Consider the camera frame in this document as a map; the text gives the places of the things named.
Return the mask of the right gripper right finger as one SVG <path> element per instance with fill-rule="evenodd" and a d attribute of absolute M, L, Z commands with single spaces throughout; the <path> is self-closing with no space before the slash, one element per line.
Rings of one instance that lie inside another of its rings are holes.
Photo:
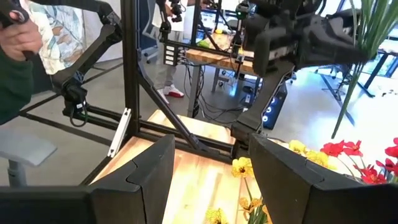
<path fill-rule="evenodd" d="M 359 183 L 259 134 L 249 156 L 273 224 L 398 224 L 398 184 Z"/>

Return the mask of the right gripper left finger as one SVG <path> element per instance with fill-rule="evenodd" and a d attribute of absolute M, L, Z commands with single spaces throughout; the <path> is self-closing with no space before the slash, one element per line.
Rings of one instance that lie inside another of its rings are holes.
<path fill-rule="evenodd" d="M 161 224 L 174 156 L 168 134 L 91 185 L 0 187 L 0 224 Z"/>

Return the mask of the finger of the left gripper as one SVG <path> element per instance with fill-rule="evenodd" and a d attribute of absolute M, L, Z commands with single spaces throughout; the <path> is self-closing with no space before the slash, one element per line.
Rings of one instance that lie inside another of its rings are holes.
<path fill-rule="evenodd" d="M 340 34 L 342 37 L 330 35 L 320 24 L 304 28 L 298 44 L 297 68 L 367 62 L 367 53 L 354 46 L 353 38 Z"/>
<path fill-rule="evenodd" d="M 337 12 L 325 17 L 326 33 L 346 44 L 354 44 L 354 26 L 358 25 L 361 13 Z"/>

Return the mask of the red artificial flower bunch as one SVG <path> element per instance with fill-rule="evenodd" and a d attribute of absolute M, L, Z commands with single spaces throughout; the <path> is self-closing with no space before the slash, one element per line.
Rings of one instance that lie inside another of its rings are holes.
<path fill-rule="evenodd" d="M 379 46 L 398 23 L 398 0 L 361 0 L 360 13 L 361 15 L 356 20 L 357 24 L 354 27 L 354 34 L 357 35 L 354 45 L 365 51 L 367 58 L 364 62 L 353 64 L 354 72 L 331 135 L 332 138 L 335 138 L 339 130 L 364 66 L 377 55 Z"/>
<path fill-rule="evenodd" d="M 393 162 L 391 159 L 386 158 L 384 163 L 376 161 L 376 164 L 398 178 L 398 138 L 394 138 L 393 142 L 394 146 L 389 146 L 384 151 L 387 156 L 396 158 L 397 161 Z"/>
<path fill-rule="evenodd" d="M 387 179 L 379 173 L 373 165 L 366 166 L 364 164 L 363 153 L 361 152 L 361 143 L 361 140 L 357 140 L 357 142 L 345 142 L 344 140 L 339 143 L 329 142 L 326 143 L 320 151 L 328 156 L 337 158 L 349 170 L 355 180 L 357 180 L 357 178 L 355 177 L 354 172 L 339 158 L 341 154 L 345 154 L 349 159 L 351 159 L 353 168 L 359 172 L 362 182 L 372 185 L 386 184 Z"/>

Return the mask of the yellow artificial flower bunch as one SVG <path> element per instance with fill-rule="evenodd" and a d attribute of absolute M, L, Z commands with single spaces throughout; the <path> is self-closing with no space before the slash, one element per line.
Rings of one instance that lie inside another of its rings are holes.
<path fill-rule="evenodd" d="M 252 162 L 248 157 L 240 157 L 232 162 L 231 174 L 235 178 L 244 181 L 248 197 L 240 197 L 238 200 L 239 211 L 247 224 L 273 224 L 263 197 L 253 197 L 248 184 L 248 178 L 254 178 Z M 205 214 L 206 224 L 229 224 L 224 211 L 221 208 L 209 208 Z"/>
<path fill-rule="evenodd" d="M 298 140 L 291 140 L 289 142 L 289 149 L 324 168 L 336 170 L 336 167 L 329 163 L 328 155 L 324 152 L 308 149 L 304 143 Z"/>

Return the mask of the wooden background table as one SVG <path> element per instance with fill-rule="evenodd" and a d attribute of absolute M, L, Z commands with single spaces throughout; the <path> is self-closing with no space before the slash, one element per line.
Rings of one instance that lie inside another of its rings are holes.
<path fill-rule="evenodd" d="M 239 49 L 239 53 L 244 55 L 244 60 L 241 64 L 236 62 L 236 58 L 231 56 L 231 41 L 233 39 L 232 35 L 229 34 L 212 34 L 214 42 L 221 50 L 226 50 L 226 52 L 217 51 L 212 45 L 211 41 L 206 38 L 205 42 L 210 44 L 209 48 L 189 49 L 186 51 L 185 56 L 189 61 L 198 63 L 200 65 L 211 65 L 213 67 L 219 67 L 224 70 L 231 70 L 234 72 L 239 71 L 247 75 L 257 77 L 252 69 L 252 60 L 254 58 L 254 53 L 250 51 Z"/>

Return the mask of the computer tower with blue lights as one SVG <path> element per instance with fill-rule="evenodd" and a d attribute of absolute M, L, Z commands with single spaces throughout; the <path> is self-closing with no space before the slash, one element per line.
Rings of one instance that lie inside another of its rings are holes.
<path fill-rule="evenodd" d="M 273 130 L 276 124 L 277 118 L 279 117 L 282 106 L 287 96 L 286 83 L 283 83 L 277 93 L 273 97 L 270 105 L 263 112 L 262 126 L 265 129 Z"/>

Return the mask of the grey metal stand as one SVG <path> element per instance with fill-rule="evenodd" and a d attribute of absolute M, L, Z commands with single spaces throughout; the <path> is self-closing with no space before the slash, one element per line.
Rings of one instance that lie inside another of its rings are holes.
<path fill-rule="evenodd" d="M 7 174 L 11 187 L 25 187 L 25 166 L 40 166 L 56 150 L 57 146 L 49 141 L 0 127 L 0 157 L 9 162 Z"/>

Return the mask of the person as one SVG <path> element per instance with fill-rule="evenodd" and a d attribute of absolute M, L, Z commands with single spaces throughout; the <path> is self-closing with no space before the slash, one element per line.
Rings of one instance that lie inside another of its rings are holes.
<path fill-rule="evenodd" d="M 38 26 L 43 46 L 39 51 L 47 74 L 71 66 L 86 49 L 83 11 L 69 6 L 44 6 L 19 0 Z"/>
<path fill-rule="evenodd" d="M 182 13 L 182 21 L 181 22 L 172 22 L 170 17 L 172 17 L 173 14 L 171 12 L 170 3 L 166 2 L 166 1 L 164 3 L 165 3 L 165 9 L 167 11 L 167 15 L 169 17 L 170 25 L 171 25 L 171 31 L 170 31 L 170 34 L 168 35 L 168 39 L 181 42 L 183 40 L 185 13 L 184 12 Z M 163 61 L 164 61 L 163 60 L 164 44 L 159 41 L 159 38 L 161 36 L 161 33 L 159 31 L 161 24 L 162 24 L 162 19 L 161 19 L 161 15 L 160 15 L 159 6 L 157 4 L 155 4 L 153 18 L 152 18 L 152 25 L 154 26 L 154 31 L 155 31 L 154 37 L 156 38 L 156 42 L 157 42 L 158 56 L 157 56 L 157 61 L 156 61 L 157 75 L 155 76 L 155 79 L 154 79 L 154 88 L 157 90 L 159 95 L 164 99 L 164 101 L 167 104 L 169 104 L 169 101 L 165 97 L 166 95 L 176 97 L 176 98 L 183 98 L 184 93 L 182 93 L 174 85 L 174 75 L 175 75 L 177 68 L 170 66 L 170 65 L 165 65 L 163 63 Z"/>

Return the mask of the person's hand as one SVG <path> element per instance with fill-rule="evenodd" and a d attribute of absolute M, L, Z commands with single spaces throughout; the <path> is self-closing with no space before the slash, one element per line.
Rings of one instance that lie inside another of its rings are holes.
<path fill-rule="evenodd" d="M 30 19 L 6 28 L 0 23 L 0 48 L 13 60 L 27 60 L 24 52 L 37 54 L 43 46 L 39 27 Z"/>

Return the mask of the silver aluminium bracket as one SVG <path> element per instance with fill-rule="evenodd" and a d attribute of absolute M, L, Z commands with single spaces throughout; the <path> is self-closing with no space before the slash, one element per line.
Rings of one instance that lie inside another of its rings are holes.
<path fill-rule="evenodd" d="M 127 127 L 129 125 L 131 119 L 131 109 L 130 108 L 125 108 L 120 122 L 118 124 L 118 127 L 116 129 L 116 132 L 114 134 L 113 140 L 111 142 L 111 145 L 109 147 L 109 151 L 107 156 L 110 158 L 113 158 L 120 150 L 121 144 L 123 142 Z"/>

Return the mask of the black aluminium table frame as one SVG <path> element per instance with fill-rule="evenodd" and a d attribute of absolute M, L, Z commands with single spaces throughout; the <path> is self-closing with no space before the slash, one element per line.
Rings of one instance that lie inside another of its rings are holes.
<path fill-rule="evenodd" d="M 74 79 L 74 74 L 86 73 L 94 63 L 114 44 L 123 44 L 124 98 L 126 108 L 131 109 L 131 119 L 123 141 L 138 137 L 152 142 L 165 134 L 181 139 L 177 147 L 216 161 L 230 164 L 234 159 L 231 144 L 193 134 L 181 119 L 165 104 L 152 86 L 141 63 L 138 33 L 138 0 L 121 0 L 121 14 L 117 15 L 109 3 L 100 0 L 31 0 L 44 6 L 69 6 L 97 13 L 103 24 L 99 37 L 87 48 L 73 65 L 52 76 L 57 96 L 65 99 L 63 115 L 71 121 L 80 120 L 107 129 L 116 130 L 122 114 L 91 106 L 86 102 L 86 91 Z M 173 124 L 168 128 L 161 124 L 142 120 L 140 116 L 139 90 L 143 88 L 152 101 Z"/>

